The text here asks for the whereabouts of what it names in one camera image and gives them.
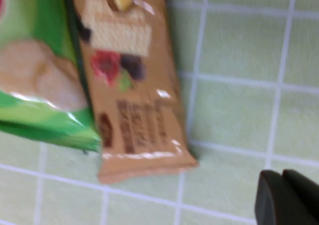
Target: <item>plastic wrapper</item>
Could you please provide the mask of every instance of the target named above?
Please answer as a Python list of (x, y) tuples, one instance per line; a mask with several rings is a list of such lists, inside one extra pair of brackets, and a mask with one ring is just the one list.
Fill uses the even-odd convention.
[(73, 2), (103, 140), (101, 183), (195, 167), (187, 149), (165, 0)]
[(63, 0), (0, 0), (0, 130), (97, 151)]

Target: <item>cookie image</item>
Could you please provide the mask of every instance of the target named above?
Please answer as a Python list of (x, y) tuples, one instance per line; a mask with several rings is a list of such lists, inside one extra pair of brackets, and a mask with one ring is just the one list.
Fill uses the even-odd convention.
[(13, 42), (2, 49), (0, 90), (65, 112), (87, 107), (75, 66), (36, 40)]
[(146, 67), (139, 56), (122, 54), (121, 66), (135, 81), (142, 81), (146, 78)]

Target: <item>chocolate image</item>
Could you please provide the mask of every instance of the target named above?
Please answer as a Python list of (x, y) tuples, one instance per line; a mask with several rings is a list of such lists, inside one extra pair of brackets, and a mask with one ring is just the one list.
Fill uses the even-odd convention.
[(111, 122), (109, 117), (103, 113), (99, 116), (99, 133), (103, 139), (103, 147), (111, 148), (112, 147), (112, 138), (113, 138), (113, 130), (111, 126)]
[(146, 78), (146, 67), (143, 64), (141, 57), (122, 54), (121, 65), (127, 70), (133, 80), (142, 81)]

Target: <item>brown wrapper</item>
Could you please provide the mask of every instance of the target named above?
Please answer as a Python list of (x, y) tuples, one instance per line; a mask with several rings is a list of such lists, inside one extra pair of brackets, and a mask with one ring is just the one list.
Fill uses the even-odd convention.
[(165, 0), (74, 0), (74, 4), (82, 22), (80, 44), (103, 139), (101, 183), (197, 166), (187, 149)]

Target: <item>green snack package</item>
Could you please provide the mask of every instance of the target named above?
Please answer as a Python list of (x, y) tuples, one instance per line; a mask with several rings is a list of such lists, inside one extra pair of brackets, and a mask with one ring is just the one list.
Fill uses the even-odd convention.
[(64, 0), (0, 0), (0, 130), (98, 151), (80, 58)]

